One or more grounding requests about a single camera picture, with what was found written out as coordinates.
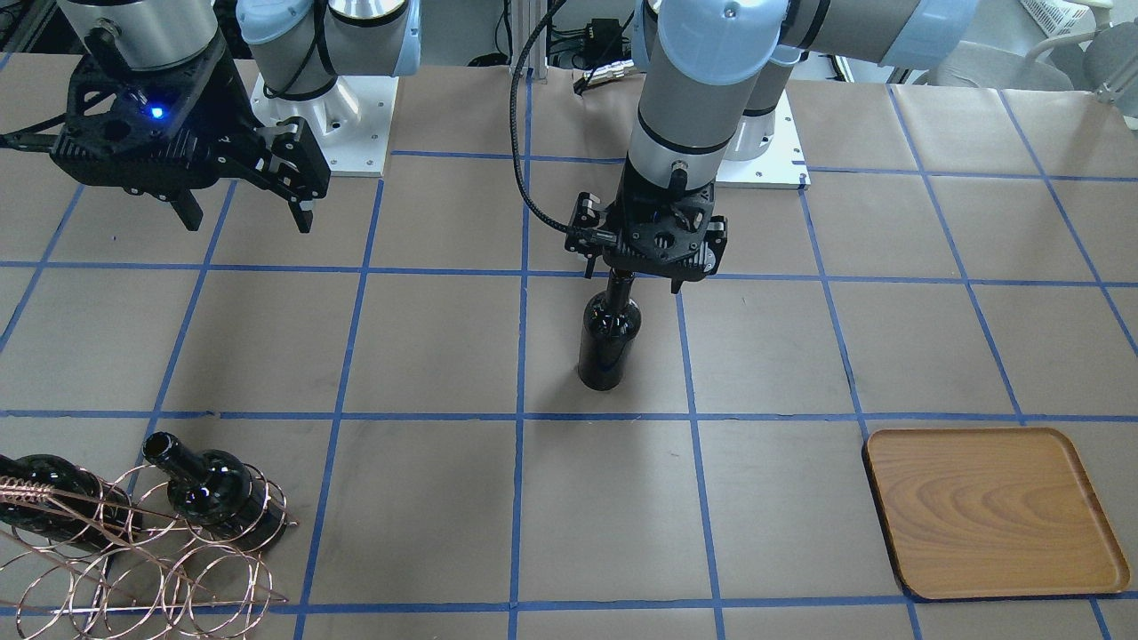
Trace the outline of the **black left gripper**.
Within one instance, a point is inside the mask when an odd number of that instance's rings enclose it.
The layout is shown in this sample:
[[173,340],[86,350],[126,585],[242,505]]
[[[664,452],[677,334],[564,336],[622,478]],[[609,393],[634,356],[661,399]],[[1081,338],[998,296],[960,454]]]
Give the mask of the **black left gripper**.
[[564,249],[582,255],[582,276],[592,279],[603,259],[615,270],[662,276],[673,295],[683,284],[719,271],[727,247],[727,219],[716,215],[714,182],[691,189],[684,170],[660,187],[622,163],[615,200],[580,192],[574,203]]

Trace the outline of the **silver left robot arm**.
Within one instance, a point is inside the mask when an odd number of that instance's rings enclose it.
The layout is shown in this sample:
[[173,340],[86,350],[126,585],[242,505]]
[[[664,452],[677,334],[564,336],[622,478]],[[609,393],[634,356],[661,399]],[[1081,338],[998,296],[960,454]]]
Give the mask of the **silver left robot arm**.
[[726,220],[715,183],[757,96],[780,98],[780,54],[840,54],[927,69],[962,40],[974,1],[662,1],[637,122],[615,200],[582,192],[566,248],[610,268],[608,292],[629,297],[636,274],[679,289],[717,272]]

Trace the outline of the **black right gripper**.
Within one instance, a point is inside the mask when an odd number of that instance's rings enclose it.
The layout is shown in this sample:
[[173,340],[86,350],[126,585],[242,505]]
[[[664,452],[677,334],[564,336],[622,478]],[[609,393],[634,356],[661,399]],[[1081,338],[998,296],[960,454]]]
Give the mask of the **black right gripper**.
[[192,190],[245,180],[284,199],[310,233],[329,164],[304,118],[269,126],[251,112],[223,36],[162,69],[129,69],[112,36],[84,41],[90,50],[72,73],[68,113],[49,149],[61,170],[83,184],[171,200],[191,232],[204,218]]

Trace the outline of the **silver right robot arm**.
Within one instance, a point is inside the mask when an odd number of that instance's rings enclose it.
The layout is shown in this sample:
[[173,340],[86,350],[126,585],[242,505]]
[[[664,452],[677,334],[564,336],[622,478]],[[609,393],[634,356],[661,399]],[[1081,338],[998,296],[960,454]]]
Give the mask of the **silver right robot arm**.
[[36,143],[86,186],[166,202],[187,230],[195,191],[240,179],[288,203],[310,233],[328,194],[325,142],[362,129],[347,77],[411,76],[421,60],[417,1],[239,1],[259,66],[261,120],[211,1],[61,1],[85,49],[56,134]]

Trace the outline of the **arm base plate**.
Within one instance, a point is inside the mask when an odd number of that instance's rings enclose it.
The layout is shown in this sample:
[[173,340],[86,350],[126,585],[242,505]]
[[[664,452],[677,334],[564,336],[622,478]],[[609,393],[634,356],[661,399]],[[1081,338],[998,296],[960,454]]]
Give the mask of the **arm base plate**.
[[264,88],[263,77],[257,77],[253,113],[265,124],[304,117],[333,175],[384,175],[398,77],[341,76],[325,95],[304,101],[270,99]]
[[813,184],[787,93],[765,115],[741,123],[717,173],[724,188],[805,190]]

